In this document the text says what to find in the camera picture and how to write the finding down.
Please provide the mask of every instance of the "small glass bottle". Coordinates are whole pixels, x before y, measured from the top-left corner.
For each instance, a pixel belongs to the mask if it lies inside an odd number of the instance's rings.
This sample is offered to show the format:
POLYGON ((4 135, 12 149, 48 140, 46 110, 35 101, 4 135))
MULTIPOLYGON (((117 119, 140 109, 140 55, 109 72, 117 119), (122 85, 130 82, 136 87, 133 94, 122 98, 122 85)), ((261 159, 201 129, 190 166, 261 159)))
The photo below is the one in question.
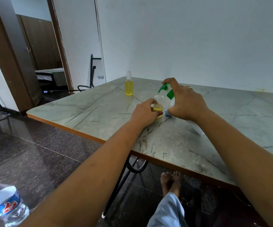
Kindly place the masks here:
POLYGON ((125 95, 133 95, 133 80, 131 80, 131 71, 127 72, 127 80, 125 80, 125 95))
POLYGON ((157 103, 154 103, 153 111, 163 111, 165 102, 163 95, 161 93, 158 93, 156 96, 154 96, 154 99, 157 101, 157 103))

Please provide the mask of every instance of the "yellow liquid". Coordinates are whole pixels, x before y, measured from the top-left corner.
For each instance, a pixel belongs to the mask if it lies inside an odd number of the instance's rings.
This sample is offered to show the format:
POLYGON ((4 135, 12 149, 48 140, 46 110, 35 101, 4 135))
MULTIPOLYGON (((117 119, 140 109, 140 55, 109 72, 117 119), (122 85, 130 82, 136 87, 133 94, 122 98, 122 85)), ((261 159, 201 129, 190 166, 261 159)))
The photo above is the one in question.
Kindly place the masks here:
POLYGON ((153 111, 163 111, 163 107, 156 107, 156 106, 153 106, 153 111))
POLYGON ((125 95, 127 95, 127 96, 133 95, 133 81, 132 80, 125 81, 125 95))

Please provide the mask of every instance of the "light blue pants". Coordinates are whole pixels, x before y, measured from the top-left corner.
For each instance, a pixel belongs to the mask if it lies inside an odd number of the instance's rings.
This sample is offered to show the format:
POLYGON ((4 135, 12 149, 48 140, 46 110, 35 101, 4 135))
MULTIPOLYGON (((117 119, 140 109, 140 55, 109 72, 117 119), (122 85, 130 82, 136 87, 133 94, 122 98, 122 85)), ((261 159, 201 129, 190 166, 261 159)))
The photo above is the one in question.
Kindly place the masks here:
POLYGON ((177 196, 169 192, 159 203, 147 227, 188 227, 185 211, 177 196))

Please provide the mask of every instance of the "black metal table leg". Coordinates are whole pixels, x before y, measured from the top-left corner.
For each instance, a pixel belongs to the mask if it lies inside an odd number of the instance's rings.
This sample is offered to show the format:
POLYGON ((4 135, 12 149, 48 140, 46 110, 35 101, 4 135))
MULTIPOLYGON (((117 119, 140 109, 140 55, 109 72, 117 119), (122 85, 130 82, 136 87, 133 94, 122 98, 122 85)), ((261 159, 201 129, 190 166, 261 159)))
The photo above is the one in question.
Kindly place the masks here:
POLYGON ((105 207, 105 210, 104 212, 102 213, 102 218, 105 218, 106 215, 107 215, 107 212, 109 210, 109 208, 111 207, 112 205, 112 202, 114 201, 114 199, 116 198, 117 194, 119 193, 120 189, 122 188, 123 184, 125 183, 127 177, 129 176, 130 172, 133 172, 133 173, 141 173, 145 170, 146 166, 148 165, 148 161, 145 160, 144 164, 138 168, 138 169, 135 169, 134 168, 134 165, 136 164, 136 162, 139 160, 139 158, 136 158, 134 160, 134 162, 132 163, 132 165, 129 163, 129 159, 130 159, 130 156, 131 155, 128 155, 127 159, 126 159, 126 162, 124 164, 124 167, 122 169, 122 172, 119 176, 119 180, 117 181, 116 183, 116 186, 109 198, 109 201, 107 202, 107 205, 105 207), (125 174, 125 176, 122 178, 123 174, 124 174, 124 171, 126 169, 126 167, 128 168, 128 172, 125 174))

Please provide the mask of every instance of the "hand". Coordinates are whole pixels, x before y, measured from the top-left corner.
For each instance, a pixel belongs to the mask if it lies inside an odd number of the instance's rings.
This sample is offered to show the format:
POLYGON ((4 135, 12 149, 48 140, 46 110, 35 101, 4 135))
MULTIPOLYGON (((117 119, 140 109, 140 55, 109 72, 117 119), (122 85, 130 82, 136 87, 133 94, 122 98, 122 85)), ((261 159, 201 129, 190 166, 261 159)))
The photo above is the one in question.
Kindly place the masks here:
POLYGON ((163 114, 162 111, 152 112, 151 104, 154 102, 157 103, 155 99, 150 98, 138 104, 132 113, 130 121, 138 124, 142 129, 153 123, 158 116, 163 114))
POLYGON ((165 79, 162 84, 165 83, 170 84, 175 97, 174 106, 168 109, 170 115, 196 122, 200 114, 209 111, 203 96, 189 86, 179 85, 175 78, 165 79))

